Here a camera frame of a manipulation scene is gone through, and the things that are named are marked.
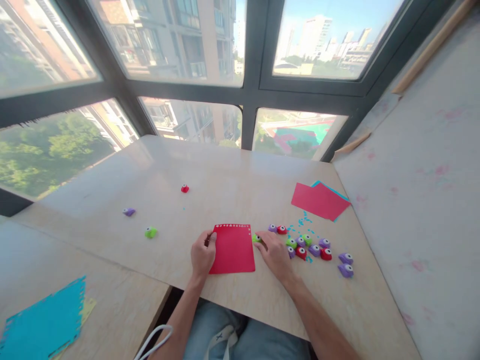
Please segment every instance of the person's left hand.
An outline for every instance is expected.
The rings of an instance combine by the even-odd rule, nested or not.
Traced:
[[[215,260],[217,233],[205,230],[191,246],[192,277],[205,281]]]

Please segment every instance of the blue sky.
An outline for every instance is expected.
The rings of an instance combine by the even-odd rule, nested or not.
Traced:
[[[236,0],[236,19],[245,20],[246,0]],[[293,43],[302,35],[303,23],[315,15],[332,18],[328,40],[337,38],[342,42],[348,31],[354,31],[357,41],[365,28],[372,28],[367,38],[372,43],[385,23],[390,22],[402,0],[285,0],[281,31],[294,26]]]

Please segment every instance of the white wall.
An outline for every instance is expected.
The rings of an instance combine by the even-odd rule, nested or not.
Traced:
[[[480,358],[479,19],[403,98],[387,92],[352,137],[370,138],[334,162],[424,360]]]

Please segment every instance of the leg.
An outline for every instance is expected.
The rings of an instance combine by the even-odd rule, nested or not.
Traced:
[[[186,343],[184,360],[203,359],[210,340],[227,325],[232,325],[237,334],[245,323],[245,317],[213,302],[200,299]],[[210,350],[210,359],[223,359],[227,342],[221,342]]]
[[[310,359],[307,341],[249,319],[233,347],[233,360]]]

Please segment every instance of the white cable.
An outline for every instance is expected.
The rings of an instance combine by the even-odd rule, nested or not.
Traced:
[[[162,330],[162,329],[168,329],[170,332],[168,333],[167,336],[165,336],[165,338],[162,341],[160,341],[157,345],[152,347],[151,350],[147,351],[145,353],[145,355],[140,357],[140,355],[142,355],[142,353],[144,352],[145,348],[147,347],[147,345],[150,342],[150,340],[152,339],[152,337],[157,333],[157,331]],[[155,329],[153,329],[153,331],[150,333],[150,335],[146,338],[146,340],[143,343],[141,349],[138,351],[138,354],[135,356],[135,358],[133,360],[144,360],[144,359],[146,359],[151,353],[153,353],[155,350],[157,350],[159,347],[161,347],[163,344],[165,344],[167,342],[167,340],[169,339],[169,337],[172,335],[173,332],[174,332],[174,328],[171,325],[157,326]]]

